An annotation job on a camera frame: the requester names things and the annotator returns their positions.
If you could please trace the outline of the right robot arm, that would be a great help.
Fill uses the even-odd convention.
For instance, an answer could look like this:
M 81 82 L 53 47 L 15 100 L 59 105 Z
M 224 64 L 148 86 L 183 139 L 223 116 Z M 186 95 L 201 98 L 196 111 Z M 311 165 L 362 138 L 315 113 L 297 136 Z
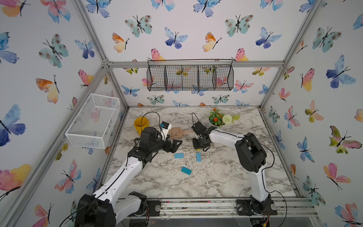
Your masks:
M 249 199 L 236 201 L 236 212 L 240 216 L 277 215 L 277 208 L 266 189 L 264 178 L 266 151 L 254 134 L 236 135 L 217 130 L 215 126 L 207 128 L 200 121 L 192 126 L 196 138 L 192 140 L 195 149 L 207 151 L 212 143 L 235 148 L 242 167 L 248 171 L 251 196 Z

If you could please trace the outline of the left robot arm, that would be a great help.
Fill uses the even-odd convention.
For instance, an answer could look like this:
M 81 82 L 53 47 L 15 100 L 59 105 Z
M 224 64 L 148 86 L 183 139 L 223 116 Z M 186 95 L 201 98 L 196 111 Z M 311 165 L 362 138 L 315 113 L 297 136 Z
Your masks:
M 143 216 L 147 212 L 145 195 L 132 192 L 122 201 L 119 198 L 132 179 L 159 151 L 175 153 L 182 140 L 170 140 L 166 129 L 158 131 L 147 127 L 140 137 L 134 139 L 134 143 L 121 168 L 92 195 L 81 197 L 75 213 L 76 227 L 115 227 L 132 214 Z

